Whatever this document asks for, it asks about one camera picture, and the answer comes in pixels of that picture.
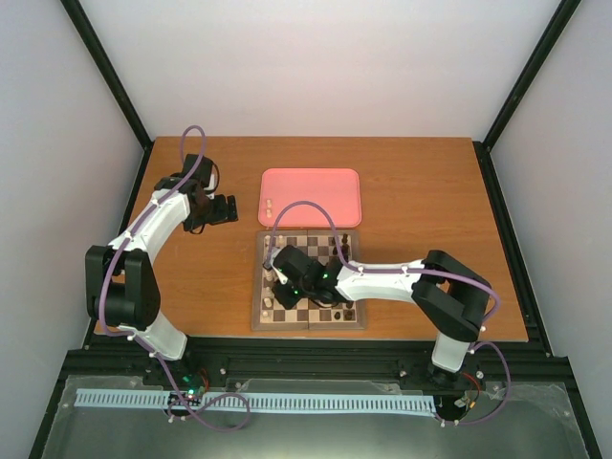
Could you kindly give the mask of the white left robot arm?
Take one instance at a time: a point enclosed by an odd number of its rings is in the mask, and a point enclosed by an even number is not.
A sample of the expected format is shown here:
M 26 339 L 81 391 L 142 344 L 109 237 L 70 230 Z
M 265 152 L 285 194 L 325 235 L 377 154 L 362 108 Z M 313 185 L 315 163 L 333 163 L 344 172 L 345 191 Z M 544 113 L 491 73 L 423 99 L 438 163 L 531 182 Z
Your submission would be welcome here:
M 199 362 L 186 350 L 187 336 L 161 309 L 153 264 L 173 231 L 200 234 L 207 226 L 238 220 L 235 197 L 216 192 L 217 164 L 188 154 L 183 169 L 161 178 L 134 222 L 105 246 L 85 255 L 88 315 L 110 336 L 138 340 L 166 360 L 164 371 L 175 383 L 192 383 Z

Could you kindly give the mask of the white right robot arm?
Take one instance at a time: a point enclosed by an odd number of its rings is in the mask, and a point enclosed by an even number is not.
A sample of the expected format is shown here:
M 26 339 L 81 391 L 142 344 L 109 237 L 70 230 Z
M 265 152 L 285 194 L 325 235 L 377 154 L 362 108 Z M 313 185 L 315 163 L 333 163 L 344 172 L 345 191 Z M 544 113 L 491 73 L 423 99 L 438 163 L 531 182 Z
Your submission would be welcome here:
M 307 298 L 321 305 L 366 299 L 417 305 L 437 329 L 431 354 L 435 375 L 458 374 L 499 296 L 483 277 L 444 251 L 400 264 L 364 264 L 343 254 L 322 264 L 294 246 L 268 250 L 263 263 L 273 276 L 274 298 L 286 308 Z

